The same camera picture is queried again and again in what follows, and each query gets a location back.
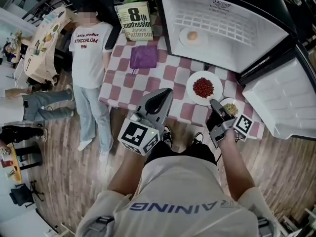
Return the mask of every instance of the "gray pants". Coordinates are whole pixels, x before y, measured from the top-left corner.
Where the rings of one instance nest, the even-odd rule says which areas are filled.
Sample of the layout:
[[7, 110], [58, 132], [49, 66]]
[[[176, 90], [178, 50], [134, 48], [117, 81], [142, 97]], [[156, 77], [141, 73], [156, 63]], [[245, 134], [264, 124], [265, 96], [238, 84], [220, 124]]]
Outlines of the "gray pants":
[[42, 106], [65, 100], [71, 100], [72, 93], [69, 89], [59, 92], [36, 92], [30, 95], [23, 95], [22, 98], [24, 105], [23, 120], [42, 121], [71, 117], [72, 110], [68, 107], [57, 108], [53, 111], [41, 109]]
[[95, 137], [95, 123], [97, 122], [100, 137], [100, 149], [107, 152], [113, 144], [111, 134], [109, 108], [99, 102], [101, 87], [86, 89], [74, 85], [74, 95], [77, 112], [80, 116], [80, 141], [91, 140]]

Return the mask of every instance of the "black shorts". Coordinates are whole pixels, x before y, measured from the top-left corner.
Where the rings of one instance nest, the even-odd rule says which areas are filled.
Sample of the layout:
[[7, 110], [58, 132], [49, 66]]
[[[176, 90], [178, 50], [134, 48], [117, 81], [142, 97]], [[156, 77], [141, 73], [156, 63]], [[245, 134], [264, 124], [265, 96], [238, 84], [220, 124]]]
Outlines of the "black shorts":
[[215, 156], [210, 148], [203, 143], [193, 143], [187, 147], [182, 153], [173, 152], [167, 144], [163, 141], [159, 141], [152, 149], [148, 156], [146, 163], [149, 163], [157, 158], [168, 157], [168, 156], [190, 156], [199, 159], [209, 161], [216, 165]]

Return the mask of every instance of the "refrigerator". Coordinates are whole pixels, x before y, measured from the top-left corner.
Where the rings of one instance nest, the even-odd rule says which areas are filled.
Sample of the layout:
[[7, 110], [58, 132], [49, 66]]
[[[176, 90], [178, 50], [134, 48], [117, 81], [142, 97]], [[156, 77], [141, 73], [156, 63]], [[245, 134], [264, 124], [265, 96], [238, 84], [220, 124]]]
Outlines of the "refrigerator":
[[316, 76], [283, 0], [156, 0], [167, 51], [236, 73], [274, 137], [316, 138]]

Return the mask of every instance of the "checkered tablecloth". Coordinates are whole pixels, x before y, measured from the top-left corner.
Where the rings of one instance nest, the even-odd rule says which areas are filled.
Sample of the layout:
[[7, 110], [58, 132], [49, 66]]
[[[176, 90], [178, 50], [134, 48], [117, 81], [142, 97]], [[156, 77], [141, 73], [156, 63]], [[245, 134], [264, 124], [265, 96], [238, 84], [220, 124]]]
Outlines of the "checkered tablecloth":
[[[159, 18], [152, 22], [154, 31], [161, 33]], [[129, 67], [131, 49], [139, 45], [157, 45], [159, 59], [154, 69], [133, 70]], [[135, 110], [140, 99], [159, 88], [173, 89], [173, 102], [169, 117], [179, 122], [205, 126], [212, 110], [210, 106], [195, 104], [186, 93], [186, 83], [190, 75], [203, 70], [204, 64], [186, 58], [168, 55], [163, 36], [154, 37], [153, 41], [126, 41], [123, 33], [113, 49], [99, 100], [115, 107]], [[223, 96], [220, 100], [231, 97], [239, 101], [242, 112], [249, 116], [254, 124], [249, 138], [262, 139], [264, 123], [247, 103], [242, 95], [243, 88], [238, 85], [234, 72], [210, 67], [223, 84]]]

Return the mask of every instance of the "small plate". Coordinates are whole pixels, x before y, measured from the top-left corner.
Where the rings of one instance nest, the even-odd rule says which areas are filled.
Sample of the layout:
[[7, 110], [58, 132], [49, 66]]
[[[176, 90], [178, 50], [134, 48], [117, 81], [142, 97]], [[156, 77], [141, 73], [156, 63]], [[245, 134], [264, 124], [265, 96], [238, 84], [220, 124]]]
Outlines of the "small plate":
[[[207, 98], [200, 97], [196, 95], [196, 93], [193, 91], [193, 84], [200, 78], [205, 78], [207, 80], [210, 80], [214, 87], [214, 94], [208, 96]], [[199, 105], [210, 105], [211, 99], [219, 100], [223, 94], [223, 85], [221, 80], [212, 72], [209, 71], [199, 71], [195, 72], [193, 75], [191, 75], [187, 81], [186, 86], [187, 93], [189, 97], [194, 101], [195, 103]]]
[[240, 107], [240, 104], [238, 102], [238, 100], [234, 99], [234, 98], [225, 98], [223, 99], [220, 104], [222, 106], [226, 105], [226, 104], [234, 104], [236, 105], [236, 108], [238, 109], [238, 113], [236, 115], [236, 118], [238, 118], [242, 113], [241, 113], [241, 107]]
[[[197, 38], [195, 40], [189, 40], [188, 39], [189, 32], [196, 32]], [[179, 34], [179, 40], [182, 43], [182, 45], [186, 47], [197, 47], [197, 46], [206, 46], [208, 37], [204, 31], [186, 27], [181, 30]]]

